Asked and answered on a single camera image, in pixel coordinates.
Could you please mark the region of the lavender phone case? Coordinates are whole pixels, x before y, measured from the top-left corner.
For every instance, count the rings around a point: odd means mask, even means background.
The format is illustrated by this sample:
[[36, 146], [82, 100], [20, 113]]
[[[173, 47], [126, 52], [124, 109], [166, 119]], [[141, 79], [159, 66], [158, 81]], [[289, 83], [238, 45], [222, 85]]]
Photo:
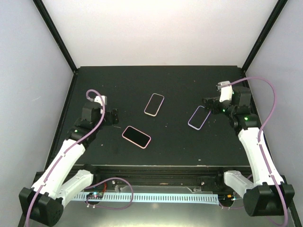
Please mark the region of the lavender phone case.
[[187, 125], [197, 131], [201, 130], [211, 112], [204, 106], [198, 106], [187, 122]]

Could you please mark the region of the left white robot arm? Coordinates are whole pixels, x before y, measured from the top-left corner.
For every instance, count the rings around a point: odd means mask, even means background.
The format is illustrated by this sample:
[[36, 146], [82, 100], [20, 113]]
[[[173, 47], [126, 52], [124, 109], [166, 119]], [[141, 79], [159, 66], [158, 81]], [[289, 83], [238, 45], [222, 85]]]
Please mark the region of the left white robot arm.
[[89, 98], [54, 160], [30, 188], [24, 187], [20, 191], [19, 201], [26, 226], [31, 219], [48, 227], [54, 226], [77, 194], [87, 187], [96, 189], [101, 185], [101, 176], [90, 165], [79, 170], [70, 180], [66, 177], [101, 127], [117, 124], [117, 110], [108, 111], [106, 106], [106, 96]]

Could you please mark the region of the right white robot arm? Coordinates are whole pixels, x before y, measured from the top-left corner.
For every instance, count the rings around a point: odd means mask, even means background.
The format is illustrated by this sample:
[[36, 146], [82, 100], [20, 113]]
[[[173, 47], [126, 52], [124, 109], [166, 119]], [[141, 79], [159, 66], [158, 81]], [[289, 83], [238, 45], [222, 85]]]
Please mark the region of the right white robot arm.
[[246, 152], [252, 180], [239, 171], [227, 171], [217, 176], [216, 187], [232, 188], [243, 199], [247, 214], [254, 216], [282, 216], [294, 197], [294, 188], [286, 184], [271, 159], [259, 117], [251, 110], [251, 91], [247, 87], [232, 87], [228, 81], [217, 85], [219, 97], [204, 98], [205, 108], [213, 114], [224, 114], [235, 130]]

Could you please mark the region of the phone in pink case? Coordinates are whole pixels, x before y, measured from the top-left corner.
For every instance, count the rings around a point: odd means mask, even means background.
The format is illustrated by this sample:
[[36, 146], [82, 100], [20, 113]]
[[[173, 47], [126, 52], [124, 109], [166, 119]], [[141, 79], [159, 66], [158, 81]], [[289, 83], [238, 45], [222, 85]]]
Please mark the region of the phone in pink case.
[[127, 126], [122, 133], [122, 137], [142, 149], [145, 149], [151, 141], [151, 137], [149, 135], [133, 126]]

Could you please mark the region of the left small circuit board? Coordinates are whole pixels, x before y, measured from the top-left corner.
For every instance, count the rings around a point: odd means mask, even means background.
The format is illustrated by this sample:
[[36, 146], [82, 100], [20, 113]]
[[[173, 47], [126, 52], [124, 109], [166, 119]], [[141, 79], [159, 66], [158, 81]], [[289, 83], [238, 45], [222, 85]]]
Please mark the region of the left small circuit board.
[[103, 192], [90, 192], [87, 194], [86, 198], [88, 200], [101, 200], [103, 198]]

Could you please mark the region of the small circuit board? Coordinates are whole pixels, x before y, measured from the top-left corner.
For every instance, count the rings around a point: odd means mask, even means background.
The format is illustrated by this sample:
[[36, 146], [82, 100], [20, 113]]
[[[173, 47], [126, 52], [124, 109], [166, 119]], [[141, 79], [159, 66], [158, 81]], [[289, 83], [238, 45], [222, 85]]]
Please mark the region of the small circuit board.
[[87, 194], [86, 198], [88, 200], [101, 200], [103, 198], [103, 192], [90, 192]]
[[235, 201], [236, 199], [236, 196], [233, 194], [218, 195], [218, 200], [220, 201]]

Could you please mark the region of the right small circuit board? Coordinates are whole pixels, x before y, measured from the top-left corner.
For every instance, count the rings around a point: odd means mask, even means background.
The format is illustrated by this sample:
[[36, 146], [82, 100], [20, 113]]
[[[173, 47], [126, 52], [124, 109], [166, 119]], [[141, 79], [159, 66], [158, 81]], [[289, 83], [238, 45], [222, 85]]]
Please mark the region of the right small circuit board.
[[236, 196], [233, 194], [218, 195], [218, 200], [220, 201], [235, 201], [236, 199]]

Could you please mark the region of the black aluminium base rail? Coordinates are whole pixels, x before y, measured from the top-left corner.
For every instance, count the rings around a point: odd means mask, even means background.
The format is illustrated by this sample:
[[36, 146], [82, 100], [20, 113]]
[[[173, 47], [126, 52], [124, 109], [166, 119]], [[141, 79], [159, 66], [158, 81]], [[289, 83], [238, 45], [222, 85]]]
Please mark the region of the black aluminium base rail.
[[67, 174], [53, 170], [49, 178], [60, 176], [71, 179], [77, 171], [87, 168], [94, 174], [93, 183], [111, 177], [127, 180], [132, 186], [172, 186], [201, 188], [203, 191], [225, 190], [223, 175], [227, 171], [239, 171], [244, 177], [252, 175], [248, 166], [111, 166], [74, 165]]

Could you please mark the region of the right black frame post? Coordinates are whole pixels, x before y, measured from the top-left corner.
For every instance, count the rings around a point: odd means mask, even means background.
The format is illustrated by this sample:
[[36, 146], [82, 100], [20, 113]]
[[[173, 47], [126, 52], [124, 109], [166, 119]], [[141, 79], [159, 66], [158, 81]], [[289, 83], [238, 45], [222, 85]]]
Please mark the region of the right black frame post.
[[259, 52], [262, 44], [264, 43], [265, 39], [267, 38], [268, 34], [270, 33], [271, 29], [273, 28], [275, 22], [277, 21], [278, 17], [280, 16], [281, 12], [283, 11], [284, 7], [286, 6], [288, 0], [278, 0], [271, 11], [266, 23], [264, 24], [261, 32], [259, 33], [251, 51], [249, 52], [241, 70], [243, 72], [247, 72], [250, 65], [252, 64], [253, 60], [255, 59], [257, 53]]

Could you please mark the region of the black frame post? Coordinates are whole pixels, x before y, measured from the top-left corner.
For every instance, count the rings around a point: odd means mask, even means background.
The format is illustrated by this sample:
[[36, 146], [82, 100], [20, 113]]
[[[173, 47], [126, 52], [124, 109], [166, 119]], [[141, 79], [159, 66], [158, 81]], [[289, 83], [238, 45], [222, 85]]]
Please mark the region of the black frame post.
[[264, 24], [261, 32], [259, 33], [251, 51], [249, 52], [241, 70], [243, 72], [247, 72], [250, 65], [252, 64], [253, 60], [255, 59], [257, 53], [259, 52], [262, 44], [264, 43], [265, 39], [267, 38], [268, 34], [270, 33], [271, 29], [273, 28], [275, 22], [277, 21], [278, 17], [280, 16], [281, 12], [283, 11], [284, 7], [286, 6], [288, 0], [278, 0], [271, 11], [266, 23]]
[[33, 0], [33, 3], [35, 4], [37, 10], [39, 11], [43, 21], [45, 22], [48, 30], [50, 31], [51, 35], [53, 36], [57, 46], [59, 47], [61, 53], [63, 54], [66, 62], [68, 63], [70, 69], [73, 73], [77, 72], [78, 68], [75, 65], [55, 23], [53, 22], [45, 4], [42, 0]]

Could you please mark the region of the left black frame post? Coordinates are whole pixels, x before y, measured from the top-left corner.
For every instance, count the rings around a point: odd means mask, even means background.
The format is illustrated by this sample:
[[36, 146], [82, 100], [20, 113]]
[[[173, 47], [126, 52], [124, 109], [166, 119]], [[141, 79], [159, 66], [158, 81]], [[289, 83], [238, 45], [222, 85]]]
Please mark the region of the left black frame post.
[[33, 0], [33, 3], [35, 4], [37, 10], [39, 11], [43, 21], [45, 22], [48, 30], [50, 31], [51, 35], [53, 36], [57, 46], [59, 47], [61, 53], [63, 54], [66, 62], [68, 63], [70, 69], [73, 73], [77, 72], [78, 68], [75, 65], [55, 23], [53, 22], [45, 4], [42, 0]]

